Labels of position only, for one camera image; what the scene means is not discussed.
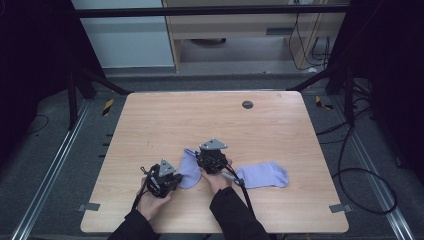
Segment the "tabletop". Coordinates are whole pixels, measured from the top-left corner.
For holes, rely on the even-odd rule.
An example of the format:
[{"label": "tabletop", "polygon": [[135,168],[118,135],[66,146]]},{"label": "tabletop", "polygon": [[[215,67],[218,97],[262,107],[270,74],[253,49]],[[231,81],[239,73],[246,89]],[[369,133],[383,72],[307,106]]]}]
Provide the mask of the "tabletop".
[{"label": "tabletop", "polygon": [[[253,107],[243,107],[250,101]],[[348,230],[303,98],[291,91],[149,92],[126,100],[90,203],[84,232],[113,232],[131,210],[144,174],[162,158],[175,168],[184,148],[198,150],[211,138],[228,145],[222,152],[233,168],[276,161],[287,170],[285,188],[248,189],[257,219],[269,233],[343,233]],[[238,186],[233,186],[241,199]],[[204,179],[177,188],[152,222],[158,233],[216,233],[209,210],[212,193]]]}]

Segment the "hand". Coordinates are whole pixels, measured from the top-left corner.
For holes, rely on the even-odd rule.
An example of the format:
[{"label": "hand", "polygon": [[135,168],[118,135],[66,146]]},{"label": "hand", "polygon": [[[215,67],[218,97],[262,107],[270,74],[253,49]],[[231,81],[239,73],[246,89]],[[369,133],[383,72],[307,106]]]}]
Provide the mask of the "hand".
[{"label": "hand", "polygon": [[[143,178],[141,180],[141,186],[143,186],[145,179],[146,178]],[[146,192],[141,196],[137,205],[137,210],[150,222],[157,215],[159,209],[169,201],[171,201],[171,193],[165,198],[157,198],[150,192]]]},{"label": "hand", "polygon": [[[231,159],[228,159],[228,164],[231,165],[233,161]],[[227,187],[231,187],[232,181],[228,178],[222,176],[222,174],[219,172],[215,175],[207,174],[203,168],[200,169],[202,172],[202,177],[206,179],[209,183],[209,188],[211,189],[213,194],[216,194],[219,190],[222,190]]]}]

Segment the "aluminum rail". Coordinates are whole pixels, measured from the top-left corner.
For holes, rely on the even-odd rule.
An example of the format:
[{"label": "aluminum rail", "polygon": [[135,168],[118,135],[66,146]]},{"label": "aluminum rail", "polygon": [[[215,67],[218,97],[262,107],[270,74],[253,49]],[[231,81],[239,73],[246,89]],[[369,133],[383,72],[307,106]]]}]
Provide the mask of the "aluminum rail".
[{"label": "aluminum rail", "polygon": [[88,108],[90,106],[90,101],[84,100],[82,102],[81,110],[79,113],[79,119],[75,124],[75,127],[68,131],[65,136],[65,139],[62,142],[55,158],[53,159],[52,164],[50,165],[49,170],[47,171],[46,176],[44,177],[43,182],[38,188],[37,193],[35,194],[30,206],[28,207],[25,215],[22,217],[18,226],[12,234],[11,239],[13,240],[25,240],[29,237],[29,234],[35,224],[35,221],[38,218],[41,210],[43,209],[44,203],[46,202],[50,191],[56,181],[57,176],[60,173],[60,170],[63,164],[66,161],[69,151],[81,129],[82,123],[87,116]]}]

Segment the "lavender sock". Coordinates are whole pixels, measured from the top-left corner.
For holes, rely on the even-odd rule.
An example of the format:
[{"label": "lavender sock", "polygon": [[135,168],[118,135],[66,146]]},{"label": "lavender sock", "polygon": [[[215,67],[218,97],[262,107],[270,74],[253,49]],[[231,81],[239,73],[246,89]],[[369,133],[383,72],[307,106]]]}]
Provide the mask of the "lavender sock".
[{"label": "lavender sock", "polygon": [[184,176],[183,180],[178,185],[180,188],[192,188],[200,181],[202,173],[197,165],[196,153],[194,150],[188,148],[184,149],[178,173],[181,173],[181,175]]},{"label": "lavender sock", "polygon": [[246,188],[285,187],[289,181],[287,171],[278,166],[275,161],[241,166],[237,168],[236,174],[244,179]]}]

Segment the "metal bracket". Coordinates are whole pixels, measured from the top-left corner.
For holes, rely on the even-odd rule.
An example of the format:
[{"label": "metal bracket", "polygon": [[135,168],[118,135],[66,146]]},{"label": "metal bracket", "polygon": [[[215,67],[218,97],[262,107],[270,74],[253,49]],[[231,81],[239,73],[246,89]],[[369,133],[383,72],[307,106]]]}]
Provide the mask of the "metal bracket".
[{"label": "metal bracket", "polygon": [[353,208],[350,204],[347,205],[343,205],[343,204],[336,204],[336,205],[331,205],[330,206],[330,210],[332,213],[336,213],[336,212],[352,212]]},{"label": "metal bracket", "polygon": [[200,149],[203,150],[219,150],[219,149],[225,149],[228,148],[227,144],[223,144],[222,142],[218,141],[215,138],[212,138],[211,140],[200,144]]},{"label": "metal bracket", "polygon": [[172,174],[175,171],[175,168],[168,161],[162,158],[162,160],[160,161],[159,177]]},{"label": "metal bracket", "polygon": [[98,211],[99,208],[100,208],[99,203],[87,203],[87,204],[80,204],[76,210],[78,212],[85,212],[86,210]]}]

